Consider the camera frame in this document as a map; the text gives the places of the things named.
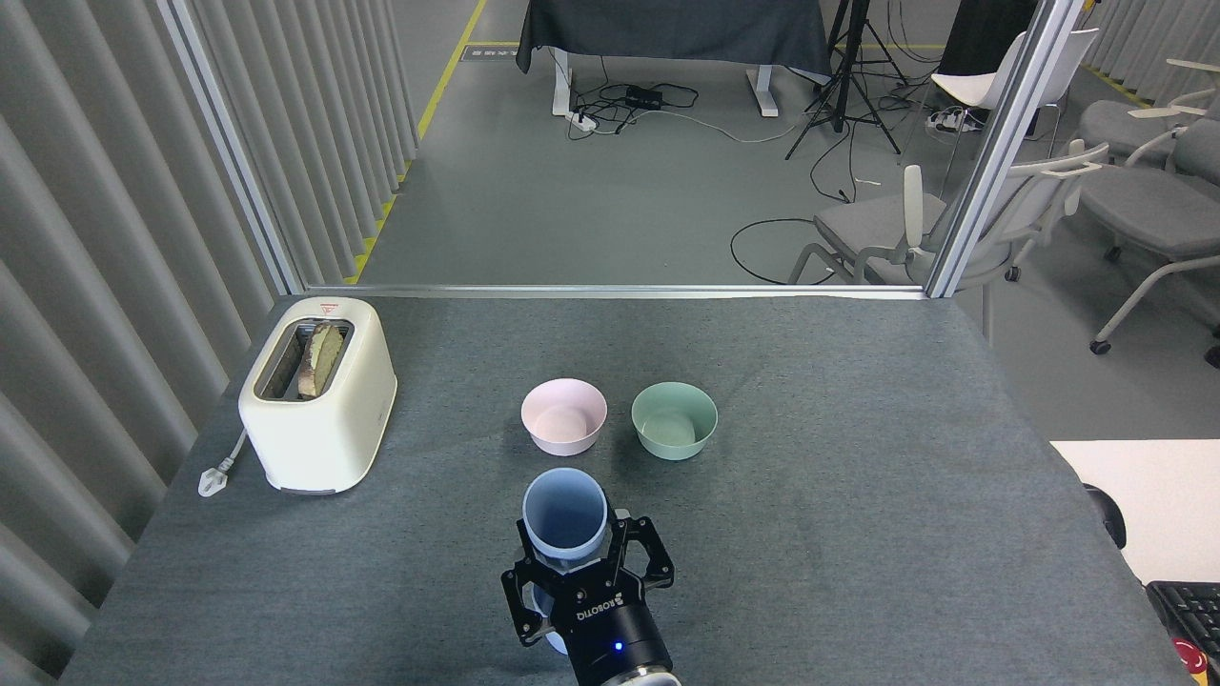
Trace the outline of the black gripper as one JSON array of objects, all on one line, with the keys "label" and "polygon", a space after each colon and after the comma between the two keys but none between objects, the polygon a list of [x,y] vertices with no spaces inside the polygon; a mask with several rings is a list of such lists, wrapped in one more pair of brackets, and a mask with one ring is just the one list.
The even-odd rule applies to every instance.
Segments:
[{"label": "black gripper", "polygon": [[[628,569],[632,544],[645,552],[644,572]],[[673,581],[673,563],[651,518],[627,516],[612,525],[610,563],[562,575],[544,563],[518,560],[501,574],[501,590],[518,642],[529,647],[559,634],[580,685],[619,685],[671,673],[671,655],[643,594]],[[551,620],[525,604],[527,583],[551,594]]]}]

